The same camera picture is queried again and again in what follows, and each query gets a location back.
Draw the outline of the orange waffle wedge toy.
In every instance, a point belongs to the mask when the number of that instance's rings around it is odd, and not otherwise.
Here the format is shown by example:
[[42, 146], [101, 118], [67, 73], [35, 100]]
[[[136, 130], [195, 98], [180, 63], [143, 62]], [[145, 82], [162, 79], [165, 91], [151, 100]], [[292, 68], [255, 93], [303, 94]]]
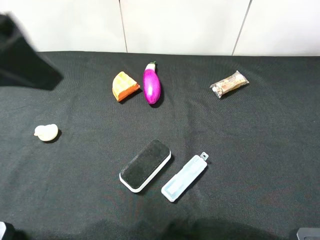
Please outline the orange waffle wedge toy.
[[124, 71], [119, 72], [112, 82], [112, 93], [118, 102], [140, 89], [140, 85]]

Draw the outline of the wrapped snack bar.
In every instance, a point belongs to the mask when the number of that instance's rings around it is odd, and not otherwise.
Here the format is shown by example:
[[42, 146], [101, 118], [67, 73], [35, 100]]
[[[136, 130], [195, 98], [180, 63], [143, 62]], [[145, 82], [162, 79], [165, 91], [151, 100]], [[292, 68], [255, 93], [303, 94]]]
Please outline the wrapped snack bar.
[[210, 88], [215, 93], [215, 95], [220, 99], [224, 94], [238, 89], [250, 82], [247, 78], [242, 75], [238, 70], [231, 76], [224, 78], [216, 83], [213, 83]]

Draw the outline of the grey device bottom right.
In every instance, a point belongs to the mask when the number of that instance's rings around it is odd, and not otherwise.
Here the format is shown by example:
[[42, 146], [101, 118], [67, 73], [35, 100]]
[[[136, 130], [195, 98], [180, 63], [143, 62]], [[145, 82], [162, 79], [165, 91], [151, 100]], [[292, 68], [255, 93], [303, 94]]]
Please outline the grey device bottom right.
[[302, 227], [296, 233], [298, 240], [320, 240], [320, 228]]

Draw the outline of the purple toy eggplant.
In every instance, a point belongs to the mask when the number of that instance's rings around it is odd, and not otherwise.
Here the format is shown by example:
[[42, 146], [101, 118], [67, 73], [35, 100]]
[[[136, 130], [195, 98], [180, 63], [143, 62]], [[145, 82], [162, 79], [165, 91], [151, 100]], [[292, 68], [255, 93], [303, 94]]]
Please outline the purple toy eggplant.
[[150, 62], [143, 73], [143, 92], [148, 104], [155, 104], [161, 95], [161, 83], [156, 73], [156, 61]]

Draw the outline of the translucent plastic case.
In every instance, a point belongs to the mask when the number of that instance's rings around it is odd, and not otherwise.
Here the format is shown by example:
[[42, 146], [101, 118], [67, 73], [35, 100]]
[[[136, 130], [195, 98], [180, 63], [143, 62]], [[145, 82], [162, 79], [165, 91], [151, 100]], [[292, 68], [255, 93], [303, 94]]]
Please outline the translucent plastic case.
[[208, 157], [209, 155], [206, 152], [202, 152], [200, 155], [194, 155], [183, 168], [161, 188], [162, 195], [169, 202], [175, 202], [208, 166]]

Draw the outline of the black cloth table cover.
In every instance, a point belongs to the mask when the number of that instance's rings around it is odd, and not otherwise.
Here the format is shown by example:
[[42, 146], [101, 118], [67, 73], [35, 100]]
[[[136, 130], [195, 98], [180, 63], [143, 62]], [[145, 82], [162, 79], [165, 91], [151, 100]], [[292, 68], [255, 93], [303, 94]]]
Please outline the black cloth table cover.
[[288, 240], [320, 226], [320, 59], [44, 52], [0, 89], [18, 240]]

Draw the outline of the grey device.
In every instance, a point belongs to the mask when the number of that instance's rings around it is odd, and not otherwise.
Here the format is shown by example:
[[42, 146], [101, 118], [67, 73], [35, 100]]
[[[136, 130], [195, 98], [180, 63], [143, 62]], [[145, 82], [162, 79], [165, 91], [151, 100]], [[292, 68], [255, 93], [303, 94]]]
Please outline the grey device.
[[320, 240], [320, 228], [302, 227], [296, 233], [298, 240]]
[[7, 226], [4, 222], [0, 222], [0, 240], [3, 240], [7, 231]]

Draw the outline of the black white board eraser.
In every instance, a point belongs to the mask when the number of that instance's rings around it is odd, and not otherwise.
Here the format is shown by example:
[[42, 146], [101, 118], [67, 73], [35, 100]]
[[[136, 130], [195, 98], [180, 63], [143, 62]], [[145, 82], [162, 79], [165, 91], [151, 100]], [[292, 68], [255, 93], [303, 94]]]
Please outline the black white board eraser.
[[119, 180], [131, 192], [139, 193], [171, 159], [168, 146], [154, 139], [120, 171]]

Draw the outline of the cream rubber duck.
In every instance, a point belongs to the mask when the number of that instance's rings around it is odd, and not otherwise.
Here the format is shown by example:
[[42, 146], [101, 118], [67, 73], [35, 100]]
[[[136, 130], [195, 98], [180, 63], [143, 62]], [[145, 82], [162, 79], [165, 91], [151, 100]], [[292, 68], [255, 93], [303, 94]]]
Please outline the cream rubber duck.
[[43, 142], [52, 141], [59, 133], [56, 124], [39, 125], [34, 129], [34, 136], [38, 137]]

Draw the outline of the grey device bottom left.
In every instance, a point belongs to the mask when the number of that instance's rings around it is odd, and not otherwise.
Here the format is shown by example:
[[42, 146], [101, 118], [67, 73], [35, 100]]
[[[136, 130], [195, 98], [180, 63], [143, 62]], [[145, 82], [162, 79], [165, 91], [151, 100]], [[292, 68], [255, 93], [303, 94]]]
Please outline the grey device bottom left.
[[7, 231], [7, 226], [4, 222], [0, 222], [0, 240], [3, 240]]

